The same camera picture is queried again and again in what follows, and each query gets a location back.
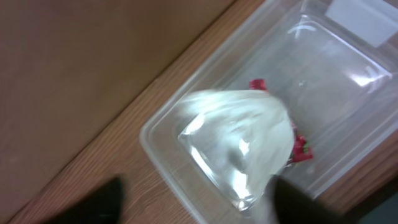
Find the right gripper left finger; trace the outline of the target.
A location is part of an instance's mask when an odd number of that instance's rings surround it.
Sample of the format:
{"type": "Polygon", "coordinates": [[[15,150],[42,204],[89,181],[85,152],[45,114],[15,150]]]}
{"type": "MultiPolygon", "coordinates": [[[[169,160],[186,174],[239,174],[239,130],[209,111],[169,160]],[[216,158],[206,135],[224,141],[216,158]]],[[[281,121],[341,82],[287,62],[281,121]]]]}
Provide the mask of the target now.
{"type": "Polygon", "coordinates": [[[118,224],[121,222],[125,191],[123,180],[114,176],[76,204],[44,224],[118,224]]]}

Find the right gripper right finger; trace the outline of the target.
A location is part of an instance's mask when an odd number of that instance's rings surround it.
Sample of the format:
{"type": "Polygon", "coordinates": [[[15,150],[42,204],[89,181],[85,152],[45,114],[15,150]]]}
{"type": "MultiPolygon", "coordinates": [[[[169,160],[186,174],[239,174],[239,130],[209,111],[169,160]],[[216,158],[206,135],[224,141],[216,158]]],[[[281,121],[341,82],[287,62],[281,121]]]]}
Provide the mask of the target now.
{"type": "Polygon", "coordinates": [[[280,224],[357,224],[339,215],[279,175],[272,177],[272,204],[280,224]]]}

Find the red sauce packet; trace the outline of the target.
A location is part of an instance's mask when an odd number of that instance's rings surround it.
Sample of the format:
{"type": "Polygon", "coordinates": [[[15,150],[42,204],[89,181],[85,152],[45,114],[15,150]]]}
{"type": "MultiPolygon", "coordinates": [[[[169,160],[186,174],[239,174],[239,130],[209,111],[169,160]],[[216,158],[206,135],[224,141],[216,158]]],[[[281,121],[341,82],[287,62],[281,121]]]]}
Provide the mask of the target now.
{"type": "MultiPolygon", "coordinates": [[[[266,82],[264,79],[254,79],[249,82],[249,87],[251,90],[262,90],[268,91],[266,87],[266,82]]],[[[298,130],[295,123],[290,120],[294,131],[294,146],[287,162],[287,166],[291,166],[292,164],[307,161],[313,159],[313,151],[310,147],[307,138],[298,130]]]]}

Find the white napkin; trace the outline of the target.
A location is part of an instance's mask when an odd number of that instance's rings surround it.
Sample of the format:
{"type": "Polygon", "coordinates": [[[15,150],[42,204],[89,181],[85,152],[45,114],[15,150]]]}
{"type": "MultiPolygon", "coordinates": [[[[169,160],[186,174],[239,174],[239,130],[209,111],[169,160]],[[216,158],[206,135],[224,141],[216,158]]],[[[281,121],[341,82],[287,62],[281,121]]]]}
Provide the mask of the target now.
{"type": "Polygon", "coordinates": [[[262,90],[203,90],[182,98],[178,135],[193,160],[239,211],[287,164],[294,130],[283,102],[262,90]]]}

